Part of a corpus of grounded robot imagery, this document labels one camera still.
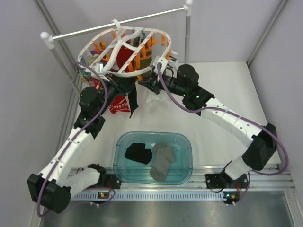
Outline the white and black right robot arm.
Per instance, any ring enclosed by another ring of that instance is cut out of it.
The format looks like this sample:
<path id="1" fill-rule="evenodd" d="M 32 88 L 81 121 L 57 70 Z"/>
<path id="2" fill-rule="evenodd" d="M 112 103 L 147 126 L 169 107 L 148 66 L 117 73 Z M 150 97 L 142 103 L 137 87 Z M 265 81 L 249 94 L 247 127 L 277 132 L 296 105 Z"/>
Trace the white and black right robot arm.
<path id="1" fill-rule="evenodd" d="M 164 90 L 178 107 L 213 121 L 235 136 L 247 150 L 230 161 L 217 177 L 220 188 L 233 187 L 250 171 L 261 171 L 277 150 L 276 127 L 270 123 L 263 126 L 234 113 L 215 96 L 199 85 L 199 74 L 189 64 L 178 67 L 176 75 L 167 75 L 161 65 L 153 67 L 149 76 L 139 84 L 155 94 Z M 173 94 L 182 96 L 179 103 Z"/>

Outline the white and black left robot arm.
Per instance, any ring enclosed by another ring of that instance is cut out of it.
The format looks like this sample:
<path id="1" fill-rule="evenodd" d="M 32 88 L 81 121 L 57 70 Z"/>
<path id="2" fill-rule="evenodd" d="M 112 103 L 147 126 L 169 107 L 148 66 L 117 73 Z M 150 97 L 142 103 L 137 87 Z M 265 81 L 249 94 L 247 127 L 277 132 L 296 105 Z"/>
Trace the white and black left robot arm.
<path id="1" fill-rule="evenodd" d="M 57 214 L 62 213 L 71 198 L 90 187 L 101 188 L 107 183 L 107 171 L 99 164 L 90 164 L 79 174 L 69 173 L 85 148 L 101 131 L 105 119 L 102 114 L 118 96 L 136 95 L 136 78 L 120 78 L 108 75 L 102 81 L 102 90 L 87 87 L 80 93 L 81 112 L 67 140 L 39 173 L 27 180 L 30 196 L 37 207 L 43 206 Z"/>

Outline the white oval clip hanger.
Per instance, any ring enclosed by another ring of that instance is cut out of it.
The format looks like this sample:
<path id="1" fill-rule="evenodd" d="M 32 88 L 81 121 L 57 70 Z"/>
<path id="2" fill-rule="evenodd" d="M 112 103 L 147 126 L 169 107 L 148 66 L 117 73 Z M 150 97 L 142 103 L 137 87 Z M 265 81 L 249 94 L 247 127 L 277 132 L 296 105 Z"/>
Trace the white oval clip hanger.
<path id="1" fill-rule="evenodd" d="M 114 20 L 115 28 L 99 33 L 80 51 L 77 60 L 80 73 L 86 78 L 107 74 L 121 78 L 138 77 L 152 70 L 143 60 L 152 56 L 153 48 L 160 44 L 163 52 L 159 59 L 165 63 L 173 53 L 171 37 L 165 31 L 155 28 L 121 26 Z"/>

